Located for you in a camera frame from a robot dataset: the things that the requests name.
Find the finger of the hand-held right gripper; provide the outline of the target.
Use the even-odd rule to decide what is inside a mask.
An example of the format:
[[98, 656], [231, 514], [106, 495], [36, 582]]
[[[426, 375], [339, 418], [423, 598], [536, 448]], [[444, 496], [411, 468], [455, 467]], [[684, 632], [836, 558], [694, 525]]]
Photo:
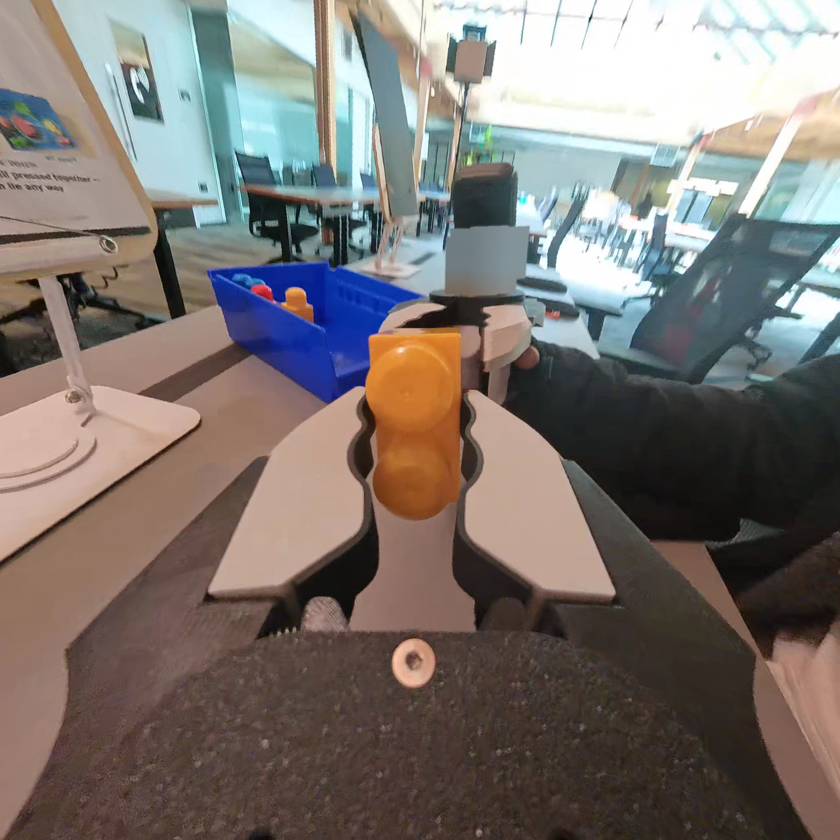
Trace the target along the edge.
[[510, 367], [531, 344], [532, 321], [526, 313], [488, 313], [480, 334], [486, 395], [502, 405], [508, 395]]
[[378, 333], [387, 333], [394, 329], [404, 328], [406, 325], [433, 312], [435, 312], [435, 304], [431, 301], [406, 301], [388, 312], [378, 329]]

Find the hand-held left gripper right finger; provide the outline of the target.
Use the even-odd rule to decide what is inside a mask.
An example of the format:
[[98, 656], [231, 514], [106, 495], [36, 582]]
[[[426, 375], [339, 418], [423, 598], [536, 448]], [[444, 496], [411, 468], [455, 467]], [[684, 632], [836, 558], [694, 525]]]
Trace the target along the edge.
[[560, 454], [478, 391], [464, 395], [462, 419], [453, 572], [476, 609], [504, 598], [527, 614], [613, 604], [614, 583]]

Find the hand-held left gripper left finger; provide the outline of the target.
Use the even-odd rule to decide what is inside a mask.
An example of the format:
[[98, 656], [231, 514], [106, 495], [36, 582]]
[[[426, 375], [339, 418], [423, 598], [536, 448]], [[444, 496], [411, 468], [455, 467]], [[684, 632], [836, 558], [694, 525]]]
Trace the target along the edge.
[[357, 386], [285, 436], [267, 459], [207, 595], [284, 602], [293, 611], [326, 596], [351, 618], [379, 567], [368, 483], [374, 430]]

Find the yellow two-stud block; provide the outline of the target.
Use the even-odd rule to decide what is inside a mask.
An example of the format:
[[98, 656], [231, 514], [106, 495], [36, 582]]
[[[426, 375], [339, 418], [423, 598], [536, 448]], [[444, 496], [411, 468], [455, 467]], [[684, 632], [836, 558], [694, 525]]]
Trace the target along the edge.
[[460, 489], [460, 333], [408, 329], [370, 337], [365, 399], [375, 425], [372, 486], [405, 520], [430, 519]]

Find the blue plastic bin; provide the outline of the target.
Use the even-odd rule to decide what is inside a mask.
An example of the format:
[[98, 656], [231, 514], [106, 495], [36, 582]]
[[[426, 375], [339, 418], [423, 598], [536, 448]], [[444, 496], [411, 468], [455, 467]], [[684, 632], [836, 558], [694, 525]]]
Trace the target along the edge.
[[[262, 280], [275, 300], [235, 284], [230, 277], [237, 272]], [[420, 298], [326, 261], [210, 269], [207, 275], [230, 339], [326, 403], [365, 384], [370, 336], [390, 310]], [[289, 287], [307, 292], [314, 323], [281, 307]]]

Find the person's right forearm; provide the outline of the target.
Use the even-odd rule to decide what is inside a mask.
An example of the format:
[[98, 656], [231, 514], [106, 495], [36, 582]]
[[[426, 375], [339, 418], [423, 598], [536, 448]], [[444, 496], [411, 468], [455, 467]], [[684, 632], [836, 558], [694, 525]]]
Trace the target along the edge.
[[838, 531], [838, 354], [735, 391], [532, 343], [540, 364], [511, 368], [506, 407], [650, 539], [724, 541], [742, 519]]

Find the pale wooden board stand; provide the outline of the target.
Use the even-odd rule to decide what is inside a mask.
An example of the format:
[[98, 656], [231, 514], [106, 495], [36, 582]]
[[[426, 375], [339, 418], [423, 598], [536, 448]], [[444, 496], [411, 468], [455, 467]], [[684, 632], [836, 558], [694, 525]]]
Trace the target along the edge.
[[403, 218], [398, 217], [394, 221], [382, 214], [376, 232], [377, 246], [373, 255], [354, 262], [350, 269], [389, 281], [404, 280], [415, 275], [419, 266], [405, 262], [400, 254], [405, 233]]

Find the grey wood-edged table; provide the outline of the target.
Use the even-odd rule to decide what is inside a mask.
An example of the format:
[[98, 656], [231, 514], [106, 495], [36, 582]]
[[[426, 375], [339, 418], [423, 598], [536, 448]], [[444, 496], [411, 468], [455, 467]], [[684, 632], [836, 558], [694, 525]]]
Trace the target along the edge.
[[[384, 278], [368, 276], [351, 270], [350, 266], [358, 260], [350, 263], [348, 269], [365, 277], [383, 281], [392, 287], [412, 292], [416, 296], [429, 298], [430, 294], [441, 291], [445, 287], [445, 249], [446, 247], [439, 250], [432, 250], [430, 245], [416, 243], [413, 240], [407, 245], [402, 245], [400, 251], [402, 259], [405, 262], [411, 262], [419, 266], [419, 271], [415, 275], [404, 280], [389, 281]], [[563, 281], [558, 273], [552, 269], [542, 269], [527, 263], [525, 277], [553, 278], [565, 283], [568, 292], [563, 295], [534, 290], [519, 285], [518, 289], [527, 298], [542, 301], [544, 305], [552, 301], [565, 301], [575, 305], [581, 311], [581, 316], [573, 321], [560, 321], [569, 324], [576, 324], [583, 321], [581, 329], [587, 331], [590, 339], [593, 341], [600, 338], [605, 318], [615, 317], [621, 314], [619, 302], [616, 297], [608, 297], [604, 293], [598, 294], [593, 290], [587, 291], [582, 287], [574, 288], [569, 281]]]

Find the dark display board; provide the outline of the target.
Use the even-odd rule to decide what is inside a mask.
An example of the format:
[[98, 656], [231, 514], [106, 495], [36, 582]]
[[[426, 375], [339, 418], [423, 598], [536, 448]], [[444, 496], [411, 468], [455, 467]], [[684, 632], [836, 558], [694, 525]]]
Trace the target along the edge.
[[374, 100], [378, 144], [376, 180], [391, 218], [417, 215], [419, 199], [413, 168], [413, 139], [408, 126], [397, 54], [372, 21], [351, 16]]

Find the light panel on stand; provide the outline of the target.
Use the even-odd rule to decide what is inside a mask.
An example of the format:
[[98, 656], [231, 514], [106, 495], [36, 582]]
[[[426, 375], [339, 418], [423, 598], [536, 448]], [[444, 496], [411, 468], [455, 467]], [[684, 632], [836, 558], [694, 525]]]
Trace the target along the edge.
[[448, 40], [445, 73], [458, 84], [459, 94], [445, 177], [447, 189], [453, 185], [458, 168], [469, 91], [491, 76], [496, 46], [496, 42], [487, 40], [487, 27], [477, 24], [464, 24], [461, 39], [451, 36]]

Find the wood-edged office table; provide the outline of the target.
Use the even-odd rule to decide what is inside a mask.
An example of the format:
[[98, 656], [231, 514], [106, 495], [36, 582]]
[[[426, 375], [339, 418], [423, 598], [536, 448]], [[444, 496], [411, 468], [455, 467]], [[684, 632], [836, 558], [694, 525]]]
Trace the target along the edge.
[[243, 184], [239, 191], [248, 196], [248, 203], [257, 200], [258, 210], [250, 209], [253, 221], [262, 221], [262, 209], [266, 203], [277, 204], [279, 213], [280, 255], [268, 261], [268, 265], [283, 265], [301, 262], [302, 257], [293, 252], [290, 239], [290, 225], [287, 208], [289, 205], [314, 206], [321, 210], [322, 217], [335, 220], [337, 233], [332, 238], [333, 267], [346, 266], [350, 251], [350, 215], [355, 205], [378, 207], [381, 204], [377, 188], [316, 187], [282, 185]]
[[169, 317], [174, 320], [186, 315], [186, 305], [172, 248], [164, 227], [164, 216], [173, 211], [193, 210], [195, 207], [214, 207], [217, 205], [217, 200], [212, 197], [190, 197], [147, 187], [145, 193], [154, 211], [157, 225], [157, 239], [153, 251], [154, 263], [158, 270]]

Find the white document stand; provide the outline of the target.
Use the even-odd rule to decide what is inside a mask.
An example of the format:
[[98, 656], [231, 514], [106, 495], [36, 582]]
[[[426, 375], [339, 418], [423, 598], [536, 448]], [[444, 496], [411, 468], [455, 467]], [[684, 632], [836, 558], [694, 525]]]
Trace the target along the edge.
[[57, 277], [118, 252], [103, 234], [2, 245], [2, 277], [38, 280], [66, 374], [58, 393], [2, 415], [2, 561], [200, 424], [195, 409], [92, 385], [84, 372]]

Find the black mesh office chair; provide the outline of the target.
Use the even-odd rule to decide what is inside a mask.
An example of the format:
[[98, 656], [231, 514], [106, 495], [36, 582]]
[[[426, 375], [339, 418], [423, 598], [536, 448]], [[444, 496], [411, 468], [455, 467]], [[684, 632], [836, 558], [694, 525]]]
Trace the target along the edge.
[[837, 224], [736, 213], [638, 324], [620, 360], [631, 374], [701, 383], [772, 316], [776, 302], [837, 242]]

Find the dark fleece jacket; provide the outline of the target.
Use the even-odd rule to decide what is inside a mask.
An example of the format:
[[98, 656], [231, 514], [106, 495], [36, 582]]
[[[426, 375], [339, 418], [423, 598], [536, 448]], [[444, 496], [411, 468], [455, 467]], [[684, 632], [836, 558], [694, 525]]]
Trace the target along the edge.
[[838, 622], [839, 533], [751, 584], [736, 603], [765, 659], [783, 643], [819, 648]]

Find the pale grey garment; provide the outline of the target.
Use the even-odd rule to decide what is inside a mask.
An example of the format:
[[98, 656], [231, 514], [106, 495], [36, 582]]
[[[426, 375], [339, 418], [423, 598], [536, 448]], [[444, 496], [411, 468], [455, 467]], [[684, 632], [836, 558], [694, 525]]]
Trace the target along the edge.
[[822, 640], [778, 636], [773, 677], [834, 793], [839, 794], [839, 622]]

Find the printed instruction sheet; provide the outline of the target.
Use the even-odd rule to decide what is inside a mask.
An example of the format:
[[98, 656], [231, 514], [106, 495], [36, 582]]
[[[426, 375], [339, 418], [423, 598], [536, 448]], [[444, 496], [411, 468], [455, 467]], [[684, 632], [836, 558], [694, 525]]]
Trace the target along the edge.
[[1, 6], [2, 244], [82, 232], [142, 236], [150, 220], [98, 94], [32, 2]]

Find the dark wall poster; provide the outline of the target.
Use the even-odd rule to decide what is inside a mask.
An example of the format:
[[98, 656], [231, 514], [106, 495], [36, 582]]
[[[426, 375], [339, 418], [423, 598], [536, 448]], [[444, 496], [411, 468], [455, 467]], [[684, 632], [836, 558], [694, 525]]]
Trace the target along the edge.
[[126, 24], [115, 20], [109, 23], [133, 116], [163, 123], [164, 114], [147, 38]]

